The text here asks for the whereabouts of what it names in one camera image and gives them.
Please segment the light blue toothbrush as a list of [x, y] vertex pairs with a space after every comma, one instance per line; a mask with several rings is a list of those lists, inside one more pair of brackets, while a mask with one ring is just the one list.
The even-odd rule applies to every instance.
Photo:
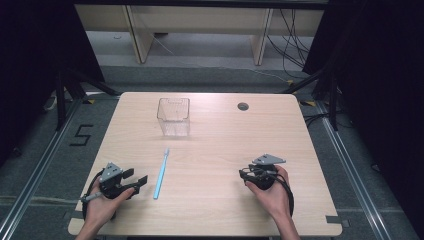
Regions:
[[162, 186], [162, 182], [163, 182], [163, 178], [164, 178], [164, 174], [165, 174], [165, 170], [166, 170], [166, 165], [167, 165], [169, 153], [170, 153], [170, 149], [166, 148], [165, 151], [164, 151], [164, 155], [163, 155], [162, 165], [160, 167], [160, 171], [158, 173], [158, 178], [157, 178], [157, 181], [156, 181], [155, 191], [154, 191], [154, 194], [153, 194], [154, 200], [159, 199], [160, 190], [161, 190], [161, 186]]

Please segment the person's left hand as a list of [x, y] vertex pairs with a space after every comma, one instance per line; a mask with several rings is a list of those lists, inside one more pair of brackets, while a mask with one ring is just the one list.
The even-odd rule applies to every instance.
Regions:
[[89, 226], [103, 226], [112, 218], [119, 206], [132, 196], [134, 191], [134, 188], [129, 188], [114, 199], [99, 196], [90, 200], [87, 205], [85, 224]]

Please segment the person's right hand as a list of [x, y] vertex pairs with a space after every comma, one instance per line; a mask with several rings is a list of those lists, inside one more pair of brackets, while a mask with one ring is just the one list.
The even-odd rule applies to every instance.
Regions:
[[250, 181], [246, 181], [245, 185], [257, 197], [262, 207], [271, 215], [277, 213], [287, 213], [291, 216], [290, 198], [286, 190], [289, 187], [289, 178], [287, 171], [276, 166], [277, 180], [267, 190], [261, 190]]

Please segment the black metal stand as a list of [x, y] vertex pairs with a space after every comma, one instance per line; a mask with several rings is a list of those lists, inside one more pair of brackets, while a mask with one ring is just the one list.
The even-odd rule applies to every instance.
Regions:
[[57, 100], [57, 130], [60, 130], [67, 119], [67, 110], [65, 105], [65, 91], [75, 100], [84, 99], [87, 94], [81, 83], [85, 82], [89, 85], [101, 90], [110, 96], [120, 96], [121, 92], [108, 87], [104, 82], [98, 81], [88, 75], [70, 68], [61, 68], [56, 75], [56, 100]]
[[329, 67], [323, 67], [299, 83], [290, 86], [286, 90], [283, 90], [282, 94], [292, 94], [297, 90], [300, 90], [301, 88], [313, 83], [314, 81], [316, 81], [316, 85], [312, 92], [312, 97], [315, 100], [323, 100], [325, 96], [329, 97], [329, 122], [333, 130], [337, 131], [337, 79]]

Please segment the beige wooden desk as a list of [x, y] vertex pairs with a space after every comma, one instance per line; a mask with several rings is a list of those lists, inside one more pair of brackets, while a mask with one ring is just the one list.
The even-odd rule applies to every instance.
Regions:
[[75, 6], [87, 31], [127, 32], [135, 58], [147, 60], [156, 33], [232, 34], [250, 37], [254, 64], [262, 64], [265, 41], [272, 35], [313, 37], [321, 10], [163, 7], [130, 5]]

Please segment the clear plastic container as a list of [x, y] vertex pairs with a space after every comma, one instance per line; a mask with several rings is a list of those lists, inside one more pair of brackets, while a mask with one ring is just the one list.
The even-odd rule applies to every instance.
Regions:
[[190, 99], [160, 98], [156, 117], [164, 136], [188, 136], [190, 132]]

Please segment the black tape strip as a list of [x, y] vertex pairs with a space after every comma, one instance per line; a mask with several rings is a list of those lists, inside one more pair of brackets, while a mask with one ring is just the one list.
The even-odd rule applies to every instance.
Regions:
[[84, 220], [85, 219], [85, 215], [84, 215], [84, 213], [82, 211], [72, 210], [72, 211], [66, 211], [63, 214], [63, 218], [66, 219], [66, 220], [70, 220], [72, 218]]
[[350, 222], [347, 219], [342, 219], [340, 216], [326, 216], [328, 224], [340, 224], [343, 228], [349, 228]]

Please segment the metal floor rail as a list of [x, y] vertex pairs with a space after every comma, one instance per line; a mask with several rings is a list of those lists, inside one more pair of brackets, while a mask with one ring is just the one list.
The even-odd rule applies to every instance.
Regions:
[[16, 200], [14, 201], [8, 215], [2, 221], [2, 224], [0, 225], [0, 240], [10, 240], [10, 238], [13, 236], [15, 229], [19, 225], [34, 193], [38, 189], [43, 177], [45, 176], [52, 162], [53, 156], [59, 149], [59, 146], [64, 139], [69, 125], [71, 124], [72, 119], [81, 104], [81, 100], [74, 100], [69, 105], [69, 109], [65, 114], [64, 123], [58, 130], [54, 132], [47, 148], [43, 152], [43, 155], [31, 173], [29, 180], [25, 184], [20, 194], [16, 197]]
[[377, 209], [367, 188], [364, 185], [364, 182], [361, 179], [359, 172], [357, 171], [354, 162], [340, 137], [339, 132], [334, 128], [333, 124], [330, 122], [329, 117], [325, 117], [323, 119], [323, 124], [376, 239], [393, 240], [382, 215]]

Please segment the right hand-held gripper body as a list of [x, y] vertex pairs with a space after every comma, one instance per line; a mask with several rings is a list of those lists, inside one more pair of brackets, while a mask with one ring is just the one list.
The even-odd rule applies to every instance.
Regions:
[[253, 172], [257, 176], [257, 181], [253, 184], [261, 190], [269, 189], [277, 177], [276, 165], [285, 163], [285, 160], [270, 154], [263, 154], [254, 159], [251, 164], [262, 165], [266, 169], [264, 172]]

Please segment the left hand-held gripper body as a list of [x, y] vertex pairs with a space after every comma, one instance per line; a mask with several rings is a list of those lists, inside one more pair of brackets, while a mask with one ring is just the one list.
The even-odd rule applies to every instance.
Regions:
[[106, 198], [115, 199], [125, 190], [126, 185], [122, 185], [121, 181], [124, 179], [122, 173], [125, 170], [118, 167], [116, 164], [109, 162], [103, 169], [100, 176], [100, 191]]

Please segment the black curtain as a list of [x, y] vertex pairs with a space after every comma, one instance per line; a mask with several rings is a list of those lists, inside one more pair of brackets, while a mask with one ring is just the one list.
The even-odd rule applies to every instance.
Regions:
[[76, 0], [0, 0], [0, 167], [70, 69], [104, 80]]
[[424, 240], [424, 0], [326, 0], [304, 71], [329, 60], [363, 9], [337, 73], [362, 140]]

